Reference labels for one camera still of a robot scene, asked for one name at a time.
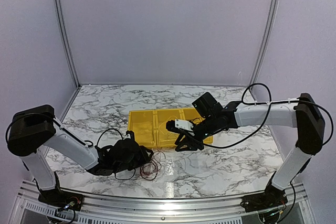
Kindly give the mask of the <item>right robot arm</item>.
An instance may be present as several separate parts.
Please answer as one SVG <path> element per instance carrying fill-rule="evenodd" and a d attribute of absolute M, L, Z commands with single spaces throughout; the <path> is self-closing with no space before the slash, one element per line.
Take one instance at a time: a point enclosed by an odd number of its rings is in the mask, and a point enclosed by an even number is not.
<path fill-rule="evenodd" d="M 286 187 L 301 173 L 310 159 L 319 153 L 331 140 L 325 138 L 325 113 L 331 114 L 316 104 L 312 96 L 302 93 L 298 98 L 266 102 L 246 102 L 244 99 L 221 105 L 210 93 L 206 92 L 192 103 L 203 118 L 200 123 L 190 120 L 170 120 L 166 129 L 178 134 L 175 150 L 202 150 L 204 140 L 219 132 L 245 126 L 286 126 L 297 129 L 298 138 L 292 151 L 280 168 L 273 174 L 265 191 L 260 195 L 260 203 L 271 207 Z"/>

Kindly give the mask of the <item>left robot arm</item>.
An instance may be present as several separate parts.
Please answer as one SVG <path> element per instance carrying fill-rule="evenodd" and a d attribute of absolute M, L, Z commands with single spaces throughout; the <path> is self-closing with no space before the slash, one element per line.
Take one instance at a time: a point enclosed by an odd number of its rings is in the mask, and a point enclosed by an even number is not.
<path fill-rule="evenodd" d="M 6 129 L 5 141 L 8 150 L 23 161 L 35 178 L 40 198 L 61 206 L 69 197 L 61 190 L 59 178 L 41 147 L 60 152 L 92 175 L 110 176 L 136 171 L 152 159 L 153 151 L 139 145 L 134 132 L 127 131 L 126 135 L 113 145 L 89 145 L 89 141 L 68 131 L 56 118 L 54 108 L 46 104 L 17 112 Z"/>

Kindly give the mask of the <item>yellow bin middle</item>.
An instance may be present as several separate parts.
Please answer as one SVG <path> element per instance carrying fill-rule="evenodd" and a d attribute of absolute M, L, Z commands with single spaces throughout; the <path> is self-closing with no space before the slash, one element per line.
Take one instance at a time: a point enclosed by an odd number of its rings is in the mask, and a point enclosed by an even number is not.
<path fill-rule="evenodd" d="M 175 146 L 179 136 L 177 133 L 166 129 L 166 123 L 170 120 L 184 119 L 182 109 L 160 109 L 155 110 L 154 137 L 157 148 L 170 148 Z"/>

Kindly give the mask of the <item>yellow bin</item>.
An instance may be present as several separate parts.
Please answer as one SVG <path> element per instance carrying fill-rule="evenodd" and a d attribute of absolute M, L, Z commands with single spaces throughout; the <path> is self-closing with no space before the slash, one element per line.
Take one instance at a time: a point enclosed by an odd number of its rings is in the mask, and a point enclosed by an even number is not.
<path fill-rule="evenodd" d="M 157 148 L 170 148 L 175 146 L 179 136 L 177 133 L 166 129 L 166 123 L 170 120 L 184 119 L 182 109 L 160 109 L 155 110 L 154 137 Z"/>
<path fill-rule="evenodd" d="M 184 120 L 190 121 L 194 124 L 201 123 L 204 118 L 202 118 L 195 108 L 183 108 Z"/>
<path fill-rule="evenodd" d="M 153 110 L 130 111 L 128 131 L 133 131 L 135 141 L 149 149 L 156 147 L 155 117 Z"/>

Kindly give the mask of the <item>yellow bin left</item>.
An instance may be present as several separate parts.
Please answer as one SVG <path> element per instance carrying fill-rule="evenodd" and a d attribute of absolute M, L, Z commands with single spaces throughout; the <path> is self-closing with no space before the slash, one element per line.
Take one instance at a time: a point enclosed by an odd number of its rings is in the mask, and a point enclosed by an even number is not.
<path fill-rule="evenodd" d="M 149 149 L 156 147 L 155 117 L 153 110 L 130 111 L 128 131 L 133 131 L 135 141 Z"/>

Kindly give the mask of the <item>yellow bin right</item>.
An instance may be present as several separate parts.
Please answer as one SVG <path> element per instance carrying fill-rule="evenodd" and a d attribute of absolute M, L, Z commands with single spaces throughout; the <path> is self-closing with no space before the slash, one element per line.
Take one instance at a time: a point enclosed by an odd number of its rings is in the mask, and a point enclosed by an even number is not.
<path fill-rule="evenodd" d="M 183 108 L 184 120 L 190 121 L 194 124 L 201 123 L 204 118 L 202 118 L 195 108 Z"/>

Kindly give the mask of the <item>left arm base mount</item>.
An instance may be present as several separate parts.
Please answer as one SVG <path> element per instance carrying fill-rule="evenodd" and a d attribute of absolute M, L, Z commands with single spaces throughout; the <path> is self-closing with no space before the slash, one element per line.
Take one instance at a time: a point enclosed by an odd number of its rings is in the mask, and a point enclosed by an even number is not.
<path fill-rule="evenodd" d="M 48 196 L 40 193 L 38 200 L 48 205 L 45 215 L 49 223 L 74 223 L 77 212 L 82 208 L 84 196 L 67 191 L 61 195 Z"/>

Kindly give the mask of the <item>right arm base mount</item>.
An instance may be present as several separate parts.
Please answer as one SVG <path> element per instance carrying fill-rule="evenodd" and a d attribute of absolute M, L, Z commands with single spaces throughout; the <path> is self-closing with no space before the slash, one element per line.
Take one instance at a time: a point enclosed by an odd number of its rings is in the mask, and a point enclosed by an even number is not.
<path fill-rule="evenodd" d="M 243 196 L 240 206 L 245 212 L 258 212 L 261 223 L 278 223 L 281 215 L 287 208 L 287 195 L 275 196 L 267 193 L 258 193 Z"/>

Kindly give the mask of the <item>right aluminium frame post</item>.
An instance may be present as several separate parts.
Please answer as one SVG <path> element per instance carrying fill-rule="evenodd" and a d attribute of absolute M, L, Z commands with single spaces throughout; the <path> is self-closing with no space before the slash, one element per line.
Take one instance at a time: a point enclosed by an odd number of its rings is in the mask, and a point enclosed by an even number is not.
<path fill-rule="evenodd" d="M 269 5 L 269 10 L 268 10 L 268 15 L 267 15 L 267 19 L 266 19 L 266 25 L 265 25 L 264 33 L 263 33 L 263 36 L 262 36 L 261 44 L 260 44 L 260 47 L 259 47 L 259 50 L 258 50 L 257 59 L 256 59 L 256 62 L 255 62 L 253 71 L 252 71 L 252 75 L 251 75 L 249 84 L 253 84 L 253 83 L 257 82 L 257 80 L 258 80 L 258 76 L 260 74 L 262 64 L 263 64 L 263 61 L 265 59 L 268 43 L 269 43 L 270 36 L 271 36 L 271 33 L 272 33 L 272 29 L 273 29 L 273 26 L 274 26 L 274 22 L 275 22 L 275 19 L 276 19 L 278 3 L 279 3 L 279 0 L 270 0 L 270 5 Z"/>

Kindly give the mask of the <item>aluminium frame post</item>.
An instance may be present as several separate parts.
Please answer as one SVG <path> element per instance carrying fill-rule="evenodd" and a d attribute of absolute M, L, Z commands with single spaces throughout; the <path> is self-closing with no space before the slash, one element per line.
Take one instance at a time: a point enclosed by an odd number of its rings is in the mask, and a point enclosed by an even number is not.
<path fill-rule="evenodd" d="M 262 36 L 261 44 L 260 44 L 260 47 L 259 47 L 259 50 L 258 50 L 257 59 L 256 59 L 256 62 L 255 62 L 253 71 L 252 71 L 252 75 L 251 75 L 249 84 L 253 84 L 253 83 L 257 82 L 257 80 L 258 80 L 258 76 L 260 74 L 262 64 L 263 64 L 263 61 L 265 59 L 268 43 L 269 43 L 270 36 L 271 36 L 271 33 L 272 33 L 272 29 L 273 29 L 273 26 L 274 26 L 274 22 L 275 22 L 275 19 L 276 19 L 278 3 L 279 3 L 279 0 L 270 0 L 270 5 L 269 5 L 269 10 L 268 10 L 268 15 L 267 15 L 267 19 L 266 19 L 266 25 L 265 25 L 264 33 L 263 33 L 263 36 Z"/>
<path fill-rule="evenodd" d="M 72 79 L 72 82 L 75 88 L 80 89 L 81 84 L 78 78 L 78 74 L 77 74 L 76 67 L 75 67 L 75 62 L 74 62 L 72 51 L 71 51 L 70 42 L 68 39 L 66 23 L 65 23 L 64 14 L 62 11 L 61 0 L 54 0 L 54 5 L 55 5 L 58 28 L 60 32 L 60 39 L 61 39 L 62 46 L 64 48 L 64 53 L 65 53 L 66 62 L 69 68 L 70 76 L 71 76 L 71 79 Z"/>

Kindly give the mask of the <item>left aluminium frame post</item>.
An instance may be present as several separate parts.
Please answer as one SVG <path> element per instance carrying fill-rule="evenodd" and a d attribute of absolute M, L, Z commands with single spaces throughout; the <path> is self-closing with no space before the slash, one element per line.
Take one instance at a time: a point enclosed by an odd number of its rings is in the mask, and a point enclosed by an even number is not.
<path fill-rule="evenodd" d="M 60 32 L 60 39 L 61 39 L 62 46 L 64 48 L 64 53 L 65 53 L 66 62 L 69 68 L 70 76 L 71 76 L 71 79 L 72 79 L 72 82 L 75 88 L 80 89 L 81 84 L 78 78 L 78 74 L 77 74 L 76 67 L 75 67 L 75 62 L 74 62 L 72 51 L 71 51 L 70 42 L 68 39 L 66 23 L 65 23 L 64 14 L 62 11 L 61 0 L 54 0 L 54 5 L 55 5 L 58 28 Z"/>

